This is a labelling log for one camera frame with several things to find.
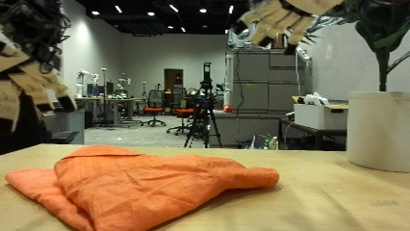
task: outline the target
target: table surface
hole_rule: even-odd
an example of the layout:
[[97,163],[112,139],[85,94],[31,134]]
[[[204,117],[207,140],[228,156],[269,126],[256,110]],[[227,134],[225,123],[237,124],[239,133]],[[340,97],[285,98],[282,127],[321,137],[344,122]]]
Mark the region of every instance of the table surface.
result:
[[[4,180],[30,167],[52,168],[81,145],[40,144],[0,156],[0,229],[72,230]],[[143,154],[232,158],[273,167],[273,190],[229,191],[155,230],[410,230],[410,174],[348,162],[345,152],[127,147]]]

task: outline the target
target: white pot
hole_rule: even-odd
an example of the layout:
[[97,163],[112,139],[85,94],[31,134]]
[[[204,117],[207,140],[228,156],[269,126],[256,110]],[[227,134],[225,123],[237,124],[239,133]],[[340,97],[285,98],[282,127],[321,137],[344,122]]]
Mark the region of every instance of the white pot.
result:
[[410,92],[350,92],[348,160],[410,172]]

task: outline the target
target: computer monitor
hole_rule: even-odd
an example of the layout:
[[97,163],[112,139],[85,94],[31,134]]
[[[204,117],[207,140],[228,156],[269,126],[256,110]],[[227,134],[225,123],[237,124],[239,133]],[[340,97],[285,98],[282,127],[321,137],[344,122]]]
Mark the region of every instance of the computer monitor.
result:
[[105,83],[105,94],[107,95],[115,94],[115,83],[112,82]]

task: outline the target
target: office chair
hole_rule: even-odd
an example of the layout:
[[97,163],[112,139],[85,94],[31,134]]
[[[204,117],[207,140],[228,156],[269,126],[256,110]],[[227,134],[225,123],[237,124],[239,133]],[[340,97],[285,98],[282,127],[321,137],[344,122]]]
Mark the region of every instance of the office chair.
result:
[[159,119],[156,119],[156,116],[164,112],[164,91],[163,90],[151,90],[149,92],[149,100],[148,105],[144,108],[144,113],[153,116],[153,119],[149,121],[145,121],[141,123],[141,126],[144,124],[151,124],[152,127],[155,127],[156,123],[160,123],[161,125],[167,126],[167,123]]
[[184,133],[184,130],[189,130],[191,125],[185,124],[185,118],[193,116],[193,107],[187,101],[187,89],[185,88],[173,88],[172,89],[172,112],[177,115],[177,118],[181,119],[181,125],[167,130],[167,133],[171,133],[172,130],[177,130],[175,135],[179,136],[180,132]]

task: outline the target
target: cable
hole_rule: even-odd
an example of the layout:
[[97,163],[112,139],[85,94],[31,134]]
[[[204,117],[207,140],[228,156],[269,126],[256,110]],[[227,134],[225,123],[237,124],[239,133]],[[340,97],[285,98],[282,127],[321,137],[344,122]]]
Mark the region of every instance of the cable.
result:
[[288,138],[288,130],[290,129],[292,125],[294,124],[294,122],[290,123],[290,125],[288,125],[286,130],[285,130],[285,135],[284,135],[284,145],[285,145],[285,150],[288,150],[288,142],[286,142],[286,138]]
[[294,68],[294,72],[296,72],[296,81],[297,81],[297,92],[298,95],[302,95],[301,89],[300,89],[300,76],[298,76],[298,58],[297,58],[297,51],[296,51],[296,68]]
[[236,116],[240,116],[240,108],[243,106],[243,104],[245,103],[245,96],[244,96],[244,86],[243,86],[243,82],[241,82],[241,76],[240,76],[240,63],[241,63],[241,59],[240,59],[240,51],[241,51],[243,47],[240,47],[239,51],[236,52],[236,57],[237,57],[237,65],[236,65],[236,76],[237,76],[237,80],[240,83],[240,91],[241,91],[241,103],[239,104],[239,106],[236,107]]

